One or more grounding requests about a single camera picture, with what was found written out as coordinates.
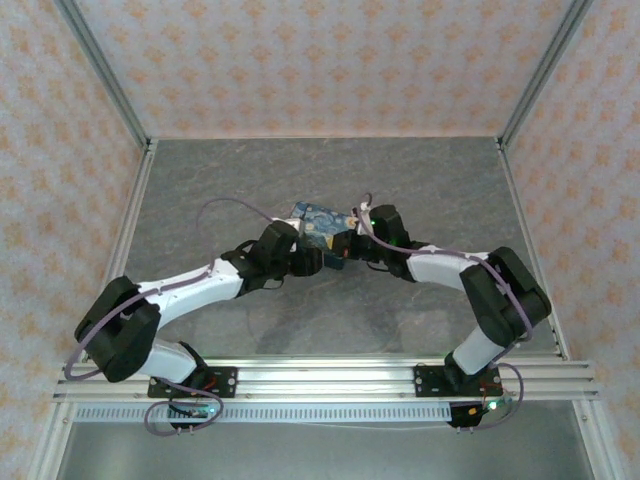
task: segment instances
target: gray floor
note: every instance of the gray floor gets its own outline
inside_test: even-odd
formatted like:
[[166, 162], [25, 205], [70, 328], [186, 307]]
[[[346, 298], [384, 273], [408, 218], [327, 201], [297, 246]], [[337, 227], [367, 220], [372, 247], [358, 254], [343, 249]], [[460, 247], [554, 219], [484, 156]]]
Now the gray floor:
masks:
[[[265, 226], [235, 204], [194, 220], [202, 203], [238, 196], [277, 216], [299, 200], [347, 212], [365, 191], [393, 203], [412, 238], [464, 251], [506, 245], [527, 251], [490, 138], [252, 139], [160, 141], [126, 273], [154, 280], [204, 265], [257, 238]], [[165, 327], [160, 337], [202, 355], [410, 353], [439, 355], [475, 326], [464, 294], [371, 272], [353, 262], [277, 291], [210, 305]], [[553, 351], [547, 322], [521, 351]]]
[[473, 435], [427, 428], [217, 424], [167, 439], [141, 424], [76, 424], [58, 479], [593, 478], [571, 402], [525, 403], [507, 423]]

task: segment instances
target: gray marble surface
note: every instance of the gray marble surface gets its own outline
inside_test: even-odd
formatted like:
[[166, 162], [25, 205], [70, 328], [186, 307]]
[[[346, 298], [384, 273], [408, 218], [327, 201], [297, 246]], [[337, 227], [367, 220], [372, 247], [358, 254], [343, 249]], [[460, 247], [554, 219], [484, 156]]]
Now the gray marble surface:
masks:
[[[347, 212], [371, 191], [393, 203], [413, 239], [474, 252], [500, 245], [530, 260], [504, 172], [490, 138], [251, 139], [160, 141], [126, 267], [134, 281], [204, 265], [258, 238], [265, 222], [244, 207], [208, 198], [241, 197], [276, 216], [304, 200]], [[352, 262], [310, 278], [287, 278], [204, 307], [160, 331], [199, 353], [440, 355], [476, 322], [466, 296], [437, 285], [410, 284]], [[554, 349], [543, 322], [521, 351]]]

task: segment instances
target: patterned wallpaper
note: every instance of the patterned wallpaper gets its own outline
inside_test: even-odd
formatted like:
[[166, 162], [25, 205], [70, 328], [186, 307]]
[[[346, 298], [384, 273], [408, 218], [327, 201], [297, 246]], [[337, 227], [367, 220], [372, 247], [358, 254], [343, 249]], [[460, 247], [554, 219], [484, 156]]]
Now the patterned wallpaper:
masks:
[[0, 2], [0, 477], [25, 478], [140, 151], [51, 0]]
[[80, 0], [147, 133], [496, 135], [570, 0]]
[[640, 472], [640, 3], [596, 0], [509, 159], [576, 358]]

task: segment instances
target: black mounting bracket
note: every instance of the black mounting bracket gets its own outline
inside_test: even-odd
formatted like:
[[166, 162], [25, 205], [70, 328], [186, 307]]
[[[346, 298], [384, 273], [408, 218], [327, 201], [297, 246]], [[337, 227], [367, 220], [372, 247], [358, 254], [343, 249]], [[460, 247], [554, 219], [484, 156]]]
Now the black mounting bracket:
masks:
[[487, 368], [480, 375], [469, 377], [454, 387], [445, 376], [444, 366], [413, 367], [416, 397], [501, 397], [502, 383], [497, 368]]
[[[238, 386], [238, 369], [236, 367], [211, 367], [206, 366], [203, 370], [205, 378], [209, 379], [208, 384], [200, 388], [211, 392], [220, 398], [234, 398]], [[183, 390], [170, 387], [158, 378], [151, 378], [149, 381], [149, 398], [194, 398], [194, 395]]]

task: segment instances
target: wall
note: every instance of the wall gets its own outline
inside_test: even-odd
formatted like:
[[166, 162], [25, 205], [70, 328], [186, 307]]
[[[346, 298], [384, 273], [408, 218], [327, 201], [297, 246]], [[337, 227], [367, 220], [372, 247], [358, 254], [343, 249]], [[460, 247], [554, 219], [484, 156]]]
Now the wall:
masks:
[[0, 3], [0, 463], [24, 478], [140, 151], [52, 1]]
[[496, 135], [570, 0], [80, 0], [147, 133]]
[[640, 4], [596, 0], [509, 151], [571, 353], [640, 472]]

